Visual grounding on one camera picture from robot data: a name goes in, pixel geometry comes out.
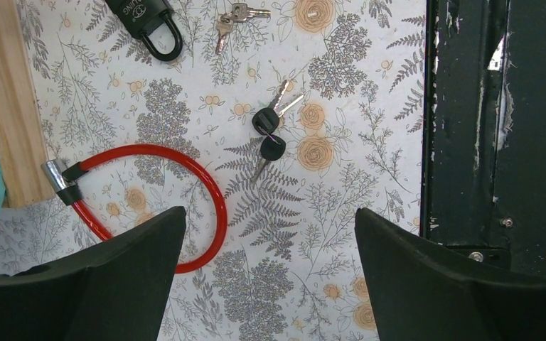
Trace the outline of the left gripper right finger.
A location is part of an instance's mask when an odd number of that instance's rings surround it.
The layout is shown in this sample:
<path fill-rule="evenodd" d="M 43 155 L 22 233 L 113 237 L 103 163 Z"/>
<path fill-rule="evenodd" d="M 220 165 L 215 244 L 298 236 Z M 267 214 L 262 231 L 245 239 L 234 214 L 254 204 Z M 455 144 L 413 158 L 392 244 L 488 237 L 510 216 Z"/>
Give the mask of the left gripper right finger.
<path fill-rule="evenodd" d="M 546 340 L 546 278 L 474 261 L 367 208 L 355 238 L 382 340 Z"/>

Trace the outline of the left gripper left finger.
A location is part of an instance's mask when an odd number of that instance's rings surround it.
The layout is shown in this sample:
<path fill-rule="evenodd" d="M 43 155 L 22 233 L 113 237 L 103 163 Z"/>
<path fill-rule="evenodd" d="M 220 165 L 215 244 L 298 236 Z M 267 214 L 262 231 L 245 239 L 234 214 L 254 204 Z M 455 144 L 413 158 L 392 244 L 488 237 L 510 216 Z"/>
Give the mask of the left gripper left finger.
<path fill-rule="evenodd" d="M 0 275 L 0 340 L 155 340 L 183 236 L 172 207 L 116 237 Z"/>

